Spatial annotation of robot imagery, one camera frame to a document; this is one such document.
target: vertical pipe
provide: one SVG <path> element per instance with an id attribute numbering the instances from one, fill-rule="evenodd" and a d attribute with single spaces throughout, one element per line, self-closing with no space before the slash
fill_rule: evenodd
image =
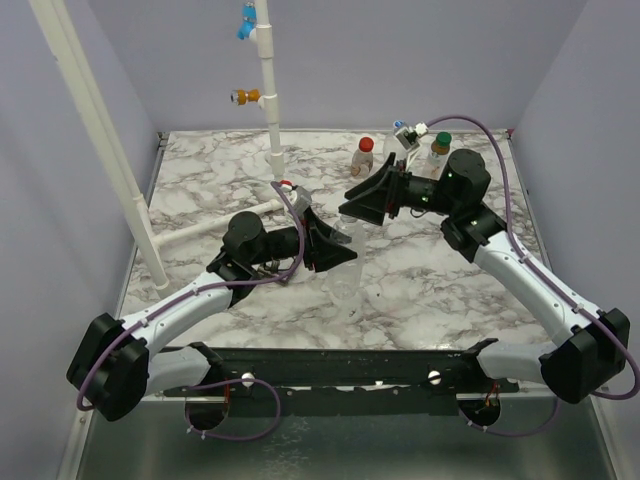
<path id="1" fill-rule="evenodd" d="M 127 181 L 126 174 L 120 168 L 121 165 L 117 160 L 118 148 L 114 145 L 113 137 L 109 135 L 109 129 L 104 123 L 104 115 L 106 114 L 108 117 L 108 112 L 106 112 L 102 96 L 97 84 L 95 84 L 95 78 L 91 74 L 64 0 L 29 1 L 51 53 L 57 60 L 62 77 L 67 84 L 89 138 L 122 205 L 125 219 L 140 254 L 147 264 L 156 290 L 161 297 L 165 297 L 171 293 L 169 279 L 164 272 L 158 252 L 153 246 L 150 232 L 145 228 L 144 221 L 138 213 L 136 200 L 131 192 L 132 185 Z"/>
<path id="2" fill-rule="evenodd" d="M 273 68 L 273 34 L 269 23 L 267 0 L 255 0 L 256 40 L 258 55 L 262 61 L 262 79 L 264 83 L 264 110 L 269 125 L 269 162 L 276 180 L 284 177 L 284 153 L 280 143 L 280 112 L 276 92 L 275 72 Z"/>

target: blue valve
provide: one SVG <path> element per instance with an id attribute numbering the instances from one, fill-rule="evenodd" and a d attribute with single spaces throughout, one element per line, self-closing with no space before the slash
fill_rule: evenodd
<path id="1" fill-rule="evenodd" d="M 240 40 L 249 38 L 251 31 L 256 28 L 256 7 L 253 2 L 247 2 L 242 6 L 242 26 L 236 36 Z"/>

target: pipe fitting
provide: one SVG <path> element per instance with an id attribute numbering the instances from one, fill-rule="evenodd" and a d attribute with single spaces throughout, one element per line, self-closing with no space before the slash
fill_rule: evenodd
<path id="1" fill-rule="evenodd" d="M 238 33 L 236 34 L 236 36 L 240 40 L 249 38 L 251 32 L 253 32 L 256 27 L 256 22 L 256 7 L 253 2 L 246 2 L 242 6 L 242 25 L 238 29 Z"/>
<path id="2" fill-rule="evenodd" d="M 245 105 L 247 102 L 257 102 L 260 100 L 260 90 L 254 88 L 248 92 L 245 90 L 234 90 L 231 92 L 231 102 L 236 105 Z"/>

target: bottle with green cap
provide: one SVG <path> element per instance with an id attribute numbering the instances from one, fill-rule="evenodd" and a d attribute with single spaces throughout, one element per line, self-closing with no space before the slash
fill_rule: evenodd
<path id="1" fill-rule="evenodd" d="M 451 149 L 451 134 L 449 132 L 440 132 L 431 144 L 431 150 L 427 157 L 427 165 L 425 166 L 422 176 L 438 180 L 442 173 L 442 167 L 447 161 L 449 150 Z"/>

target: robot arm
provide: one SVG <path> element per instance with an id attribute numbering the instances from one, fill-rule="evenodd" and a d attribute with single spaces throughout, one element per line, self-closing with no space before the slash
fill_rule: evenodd
<path id="1" fill-rule="evenodd" d="M 293 209 L 304 225 L 302 261 L 307 268 L 323 272 L 356 257 L 355 252 L 332 240 L 333 229 L 315 215 L 307 191 L 294 187 L 291 196 Z M 189 285 L 122 320 L 106 313 L 94 319 L 71 362 L 67 379 L 82 391 L 100 356 L 131 329 L 84 385 L 85 397 L 107 420 L 129 413 L 144 395 L 198 385 L 212 368 L 220 368 L 219 358 L 202 344 L 171 351 L 165 347 L 198 322 L 249 295 L 259 280 L 253 265 L 295 257 L 299 245 L 296 227 L 266 232 L 255 213 L 235 215 L 220 253 Z"/>
<path id="2" fill-rule="evenodd" d="M 377 225 L 387 214 L 397 216 L 402 207 L 446 215 L 441 230 L 447 243 L 500 281 L 551 337 L 553 343 L 531 346 L 489 342 L 478 354 L 488 377 L 545 383 L 561 399 L 577 403 L 622 371 L 623 354 L 545 284 L 531 265 L 599 319 L 625 347 L 629 320 L 617 309 L 605 313 L 580 297 L 514 237 L 524 252 L 524 257 L 516 255 L 504 221 L 482 202 L 491 177 L 480 154 L 466 149 L 453 152 L 439 181 L 413 176 L 394 160 L 392 154 L 375 175 L 348 191 L 340 213 Z"/>

